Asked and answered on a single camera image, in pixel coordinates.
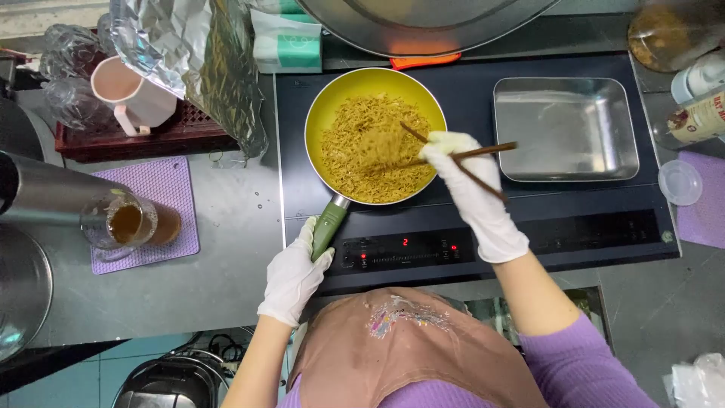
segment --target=frying pan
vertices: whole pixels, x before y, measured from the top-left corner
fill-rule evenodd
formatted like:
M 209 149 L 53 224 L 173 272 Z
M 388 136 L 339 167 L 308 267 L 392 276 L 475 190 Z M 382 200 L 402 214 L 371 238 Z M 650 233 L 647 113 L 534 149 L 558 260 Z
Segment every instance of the frying pan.
M 390 203 L 367 203 L 355 200 L 335 190 L 330 183 L 330 173 L 322 160 L 322 133 L 332 127 L 335 112 L 345 99 L 356 96 L 378 95 L 387 93 L 391 98 L 401 98 L 403 102 L 417 105 L 418 112 L 431 125 L 431 130 L 447 130 L 446 120 L 438 101 L 433 94 L 420 82 L 404 73 L 387 68 L 362 68 L 345 73 L 328 83 L 312 102 L 307 120 L 304 124 L 304 144 L 312 167 L 320 179 L 335 194 L 320 215 L 314 231 L 312 244 L 312 260 L 325 252 L 330 240 L 335 235 L 340 223 L 347 215 L 347 207 L 352 201 L 367 205 L 388 205 L 399 203 L 418 194 L 433 181 L 436 174 L 421 180 L 416 191 L 407 197 Z

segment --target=latex glove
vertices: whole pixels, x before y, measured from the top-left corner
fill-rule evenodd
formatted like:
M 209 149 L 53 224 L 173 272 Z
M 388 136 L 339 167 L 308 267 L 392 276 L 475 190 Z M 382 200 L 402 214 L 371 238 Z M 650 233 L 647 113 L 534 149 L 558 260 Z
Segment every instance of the latex glove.
M 265 300 L 257 314 L 274 317 L 291 327 L 299 326 L 299 315 L 322 282 L 323 273 L 332 264 L 335 254 L 335 248 L 328 248 L 315 263 L 310 260 L 312 231 L 317 220 L 317 216 L 309 217 L 299 237 L 267 266 Z
M 501 200 L 466 176 L 448 156 L 480 147 L 468 134 L 432 131 L 428 134 L 428 144 L 420 151 L 420 158 L 435 167 L 446 182 L 460 217 L 476 234 L 481 259 L 501 264 L 525 254 L 529 250 L 529 239 L 518 231 Z M 464 159 L 462 165 L 489 186 L 501 190 L 498 165 L 491 155 Z

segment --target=purple sweater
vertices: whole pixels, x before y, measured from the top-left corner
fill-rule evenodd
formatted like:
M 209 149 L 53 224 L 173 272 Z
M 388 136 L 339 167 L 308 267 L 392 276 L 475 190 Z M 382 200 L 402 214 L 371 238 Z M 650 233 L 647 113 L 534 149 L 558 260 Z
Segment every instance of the purple sweater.
M 609 346 L 584 314 L 560 332 L 519 335 L 526 363 L 550 407 L 656 407 L 634 377 L 612 355 Z M 299 384 L 277 405 L 299 408 Z M 498 408 L 490 401 L 440 380 L 408 384 L 379 405 L 391 407 Z

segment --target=black cooktop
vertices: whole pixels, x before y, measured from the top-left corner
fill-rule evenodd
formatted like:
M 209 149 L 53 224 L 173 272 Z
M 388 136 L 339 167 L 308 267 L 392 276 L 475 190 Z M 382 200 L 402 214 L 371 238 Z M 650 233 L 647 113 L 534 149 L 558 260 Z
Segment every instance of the black cooktop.
M 507 208 L 549 272 L 676 258 L 679 249 L 658 165 L 626 53 L 458 63 L 405 71 L 428 87 L 448 129 L 494 144 L 492 95 L 507 77 L 614 78 L 625 88 L 639 153 L 639 173 L 626 181 L 522 183 L 502 176 Z M 320 214 L 333 193 L 305 150 L 307 110 L 342 72 L 275 79 L 286 242 Z M 396 205 L 353 203 L 333 240 L 333 265 L 317 295 L 391 285 L 419 286 L 493 277 L 476 255 L 476 238 L 460 219 L 443 181 Z

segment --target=wooden chopsticks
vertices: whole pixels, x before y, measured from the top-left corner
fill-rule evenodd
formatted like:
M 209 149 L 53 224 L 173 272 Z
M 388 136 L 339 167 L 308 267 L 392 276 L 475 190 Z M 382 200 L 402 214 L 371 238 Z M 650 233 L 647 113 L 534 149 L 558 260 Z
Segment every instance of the wooden chopsticks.
M 423 143 L 428 143 L 428 139 L 425 136 L 423 136 L 422 134 L 419 134 L 417 131 L 413 130 L 408 125 L 406 125 L 404 122 L 401 121 L 400 126 L 402 126 L 403 129 L 405 129 L 408 133 L 415 136 L 416 139 L 420 140 Z M 468 171 L 467 168 L 463 167 L 463 165 L 461 164 L 461 161 L 463 161 L 463 159 L 465 159 L 465 158 L 470 158 L 473 156 L 485 155 L 485 154 L 494 153 L 494 152 L 503 152 L 506 150 L 513 150 L 517 146 L 518 146 L 518 144 L 516 142 L 508 142 L 508 143 L 504 143 L 504 144 L 497 144 L 495 146 L 481 147 L 480 149 L 469 150 L 467 152 L 452 153 L 449 156 L 453 159 L 453 163 L 455 163 L 455 165 L 466 176 L 470 177 L 471 180 L 474 180 L 476 182 L 476 184 L 481 186 L 482 189 L 486 190 L 487 192 L 490 192 L 491 194 L 495 195 L 499 200 L 506 203 L 508 201 L 508 198 L 506 198 L 506 196 L 502 192 L 500 192 L 500 191 L 494 189 L 493 187 L 489 186 L 488 184 L 484 183 L 481 179 L 476 177 L 475 174 Z M 403 167 L 416 166 L 416 165 L 424 164 L 424 163 L 425 163 L 424 160 L 415 160 L 413 162 L 405 164 Z

